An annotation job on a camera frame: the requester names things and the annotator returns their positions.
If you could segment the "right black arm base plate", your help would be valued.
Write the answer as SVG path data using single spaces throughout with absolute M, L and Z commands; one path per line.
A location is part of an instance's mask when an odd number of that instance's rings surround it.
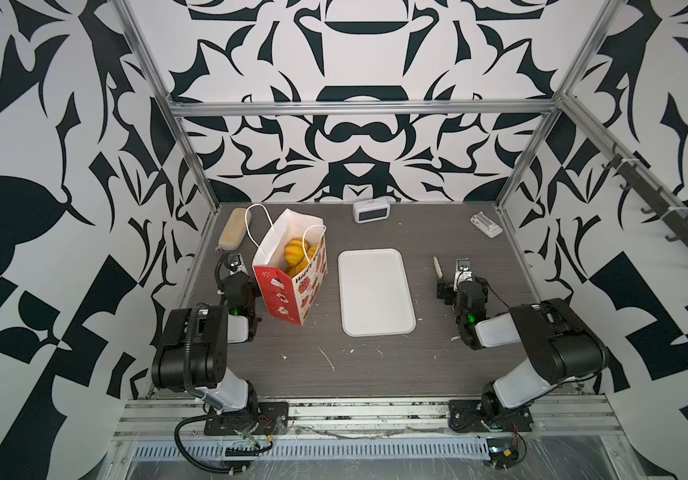
M 448 409 L 448 426 L 457 433 L 532 431 L 533 417 L 528 405 L 507 409 L 485 397 L 481 400 L 450 400 Z

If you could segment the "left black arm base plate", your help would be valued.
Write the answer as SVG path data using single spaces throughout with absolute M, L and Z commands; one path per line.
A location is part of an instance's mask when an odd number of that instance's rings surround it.
M 248 404 L 242 410 L 223 413 L 207 420 L 204 434 L 226 436 L 248 430 L 251 434 L 272 435 L 286 427 L 288 416 L 289 404 L 287 402 Z

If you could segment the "yellow fake braided bread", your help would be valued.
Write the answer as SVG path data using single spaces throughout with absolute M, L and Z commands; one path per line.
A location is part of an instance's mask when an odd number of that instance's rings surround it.
M 299 265 L 307 255 L 308 243 L 303 238 L 293 238 L 284 247 L 284 258 L 289 267 Z

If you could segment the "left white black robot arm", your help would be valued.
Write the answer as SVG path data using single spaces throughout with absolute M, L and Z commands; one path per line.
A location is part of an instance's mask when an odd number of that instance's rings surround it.
M 152 367 L 153 386 L 183 392 L 212 410 L 254 416 L 256 392 L 227 366 L 228 346 L 254 340 L 258 286 L 238 272 L 223 281 L 218 304 L 176 309 L 169 315 Z

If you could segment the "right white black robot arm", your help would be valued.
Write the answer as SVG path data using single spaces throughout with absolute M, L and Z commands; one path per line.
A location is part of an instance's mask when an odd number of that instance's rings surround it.
M 437 259 L 436 295 L 454 310 L 459 339 L 473 350 L 520 344 L 526 359 L 487 383 L 477 400 L 451 400 L 449 428 L 457 433 L 529 432 L 530 406 L 566 383 L 587 381 L 607 367 L 609 351 L 562 299 L 513 306 L 489 317 L 489 282 L 466 258 L 455 263 L 451 280 Z

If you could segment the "red white paper bag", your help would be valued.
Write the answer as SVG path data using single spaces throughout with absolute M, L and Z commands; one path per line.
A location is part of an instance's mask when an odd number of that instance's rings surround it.
M 247 237 L 257 247 L 252 269 L 271 316 L 295 325 L 303 325 L 315 303 L 328 271 L 327 227 L 316 216 L 286 209 L 273 219 L 266 206 L 253 204 L 247 209 L 259 208 L 269 221 L 267 232 L 256 239 L 248 226 Z M 303 238 L 308 248 L 317 245 L 314 257 L 307 268 L 291 278 L 286 270 L 284 247 L 293 238 Z

